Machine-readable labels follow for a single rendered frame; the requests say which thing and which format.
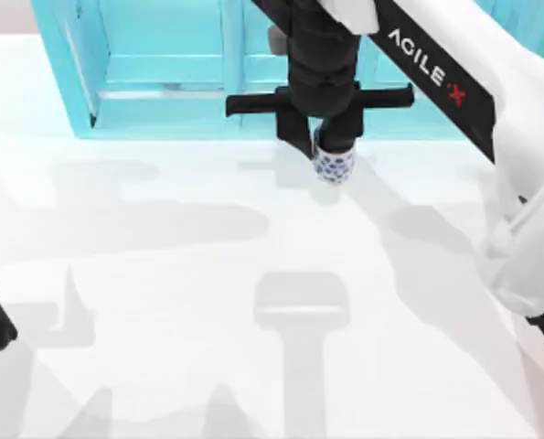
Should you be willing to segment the blue and white cup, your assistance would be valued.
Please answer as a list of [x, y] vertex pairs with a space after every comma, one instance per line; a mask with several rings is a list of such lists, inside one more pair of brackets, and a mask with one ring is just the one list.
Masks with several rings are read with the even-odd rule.
[[352, 146], [345, 152], [327, 152], [321, 146], [321, 130], [315, 129], [312, 163], [319, 179], [333, 186], [347, 182], [356, 164], [356, 148]]

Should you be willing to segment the light blue rack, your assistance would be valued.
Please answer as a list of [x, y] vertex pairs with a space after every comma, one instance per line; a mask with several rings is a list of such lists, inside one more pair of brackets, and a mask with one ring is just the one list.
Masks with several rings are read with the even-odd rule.
[[[475, 0], [544, 57], [544, 0]], [[98, 139], [275, 138], [273, 114], [225, 117], [225, 98], [286, 85], [270, 20], [251, 0], [30, 0], [73, 133]], [[363, 38], [364, 88], [409, 79]], [[365, 138], [461, 139], [416, 88], [409, 109], [365, 112]]]

